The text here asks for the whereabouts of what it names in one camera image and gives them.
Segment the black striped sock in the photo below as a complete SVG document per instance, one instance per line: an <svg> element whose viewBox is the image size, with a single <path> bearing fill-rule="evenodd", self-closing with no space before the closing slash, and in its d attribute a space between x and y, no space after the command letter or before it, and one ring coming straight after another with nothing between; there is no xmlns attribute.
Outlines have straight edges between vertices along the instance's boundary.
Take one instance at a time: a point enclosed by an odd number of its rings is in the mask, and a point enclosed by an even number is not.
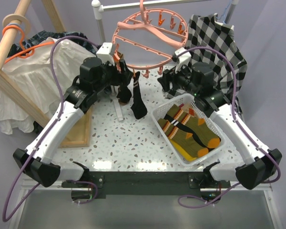
<svg viewBox="0 0 286 229"><path fill-rule="evenodd" d="M133 104L131 110L136 119L141 119L147 115L147 108L141 97L139 85L140 72L136 72L133 77Z"/></svg>
<svg viewBox="0 0 286 229"><path fill-rule="evenodd" d="M132 97L132 93L128 86L126 85L121 85L118 88L118 94L116 98L118 99L119 104L125 105L128 104L130 99Z"/></svg>

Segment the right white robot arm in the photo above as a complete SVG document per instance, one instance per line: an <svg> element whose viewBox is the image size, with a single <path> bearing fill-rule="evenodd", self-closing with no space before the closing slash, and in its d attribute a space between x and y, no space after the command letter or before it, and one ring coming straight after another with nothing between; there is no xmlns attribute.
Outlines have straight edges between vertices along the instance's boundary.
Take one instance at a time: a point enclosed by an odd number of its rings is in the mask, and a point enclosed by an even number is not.
<svg viewBox="0 0 286 229"><path fill-rule="evenodd" d="M214 187L220 180L237 181L251 190L268 183L274 173L280 176L281 152L270 149L253 134L232 108L233 102L215 89L213 77L210 65L198 62L192 68L183 65L164 70L158 78L165 92L186 91L198 110L222 129L242 157L243 161L238 164L212 163L204 171L203 183Z"/></svg>

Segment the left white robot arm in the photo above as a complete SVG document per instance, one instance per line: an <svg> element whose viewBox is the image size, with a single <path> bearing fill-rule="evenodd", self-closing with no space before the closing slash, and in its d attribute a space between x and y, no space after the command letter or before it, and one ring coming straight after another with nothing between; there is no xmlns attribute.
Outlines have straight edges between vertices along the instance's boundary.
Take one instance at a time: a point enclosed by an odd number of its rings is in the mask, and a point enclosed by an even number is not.
<svg viewBox="0 0 286 229"><path fill-rule="evenodd" d="M89 169L78 162L54 164L53 157L72 127L97 101L98 94L109 86L128 86L133 76L124 59L110 65L98 57L86 58L80 73L66 90L55 115L26 149L13 153L23 173L44 187L55 181L73 181L78 187L89 183Z"/></svg>

